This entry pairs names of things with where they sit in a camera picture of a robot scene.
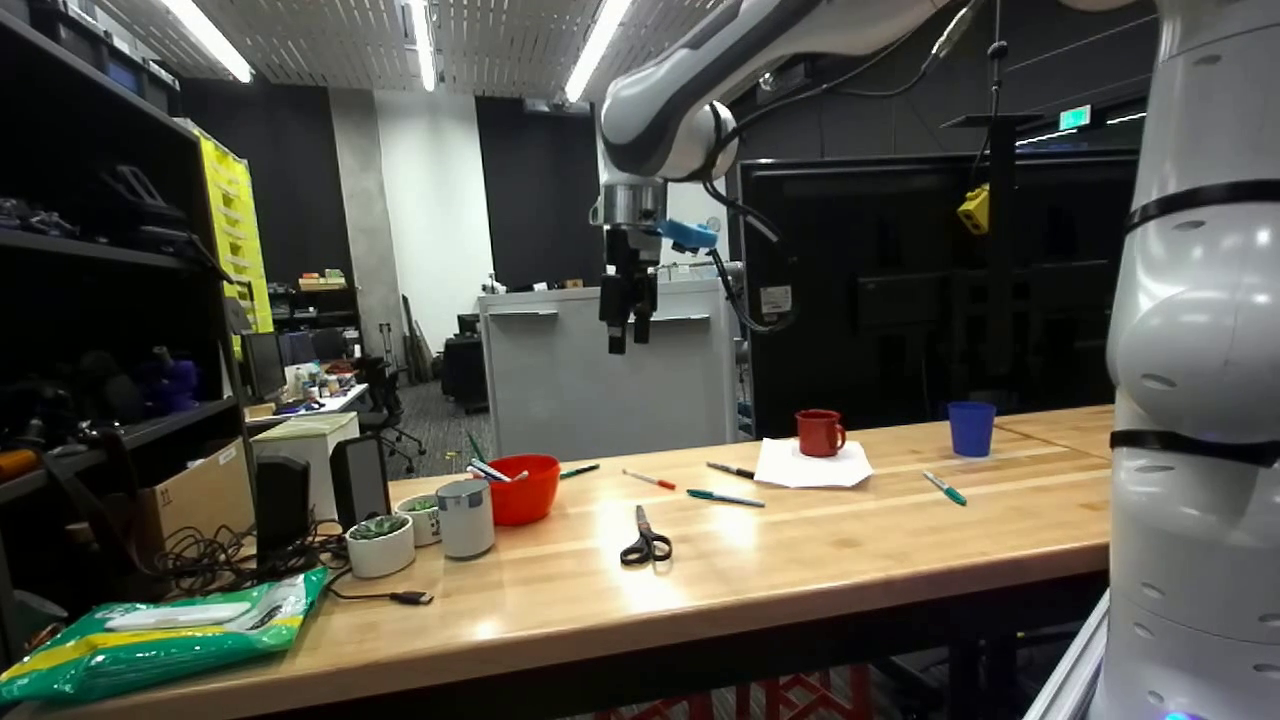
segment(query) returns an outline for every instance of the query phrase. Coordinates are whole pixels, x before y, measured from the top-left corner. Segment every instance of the black curtain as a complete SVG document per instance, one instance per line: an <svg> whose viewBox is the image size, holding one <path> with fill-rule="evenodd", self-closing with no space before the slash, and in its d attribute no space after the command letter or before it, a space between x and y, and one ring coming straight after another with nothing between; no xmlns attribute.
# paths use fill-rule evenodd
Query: black curtain
<svg viewBox="0 0 1280 720"><path fill-rule="evenodd" d="M326 87L185 82L180 113L247 159L272 279L354 277Z"/></svg>
<svg viewBox="0 0 1280 720"><path fill-rule="evenodd" d="M477 100L493 262L510 289L599 279L595 123L524 113L519 100Z"/></svg>

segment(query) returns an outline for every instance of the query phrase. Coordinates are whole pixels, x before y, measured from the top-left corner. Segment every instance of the white paper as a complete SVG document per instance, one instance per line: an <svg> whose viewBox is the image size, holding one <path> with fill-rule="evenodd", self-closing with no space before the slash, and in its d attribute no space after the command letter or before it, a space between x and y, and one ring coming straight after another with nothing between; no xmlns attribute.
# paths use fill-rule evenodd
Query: white paper
<svg viewBox="0 0 1280 720"><path fill-rule="evenodd" d="M858 489L872 475L872 461L861 438L847 438L841 457L805 457L795 436L763 436L757 457L759 484L784 489Z"/></svg>

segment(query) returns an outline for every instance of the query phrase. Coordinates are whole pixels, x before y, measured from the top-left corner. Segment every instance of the green bag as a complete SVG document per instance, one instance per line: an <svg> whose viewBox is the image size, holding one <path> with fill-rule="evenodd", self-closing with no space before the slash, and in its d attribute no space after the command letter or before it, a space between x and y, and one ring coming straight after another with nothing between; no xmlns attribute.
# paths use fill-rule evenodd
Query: green bag
<svg viewBox="0 0 1280 720"><path fill-rule="evenodd" d="M31 700L89 702L258 656L284 656L317 600L326 600L326 585L327 567L317 564L243 591L99 603L0 673L0 709Z"/></svg>

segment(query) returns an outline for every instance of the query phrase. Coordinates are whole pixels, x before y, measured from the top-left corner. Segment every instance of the blue cup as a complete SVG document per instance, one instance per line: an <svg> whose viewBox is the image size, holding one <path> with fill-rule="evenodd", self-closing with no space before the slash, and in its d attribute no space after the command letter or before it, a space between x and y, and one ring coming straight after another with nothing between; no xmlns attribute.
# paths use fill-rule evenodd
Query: blue cup
<svg viewBox="0 0 1280 720"><path fill-rule="evenodd" d="M953 451L957 457L992 457L998 405L953 398L950 418L953 418Z"/></svg>

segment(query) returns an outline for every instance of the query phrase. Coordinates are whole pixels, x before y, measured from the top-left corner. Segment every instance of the small pot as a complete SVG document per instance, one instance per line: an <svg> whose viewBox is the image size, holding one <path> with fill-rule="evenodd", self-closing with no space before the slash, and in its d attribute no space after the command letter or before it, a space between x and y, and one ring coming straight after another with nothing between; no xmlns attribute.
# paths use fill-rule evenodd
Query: small pot
<svg viewBox="0 0 1280 720"><path fill-rule="evenodd" d="M392 574L414 564L414 515L392 512L392 518L402 518L402 527L387 537L365 541L378 518L360 518L344 531L354 574Z"/></svg>
<svg viewBox="0 0 1280 720"><path fill-rule="evenodd" d="M414 515L416 547L440 543L440 506L436 496L414 496L402 503L405 515Z"/></svg>

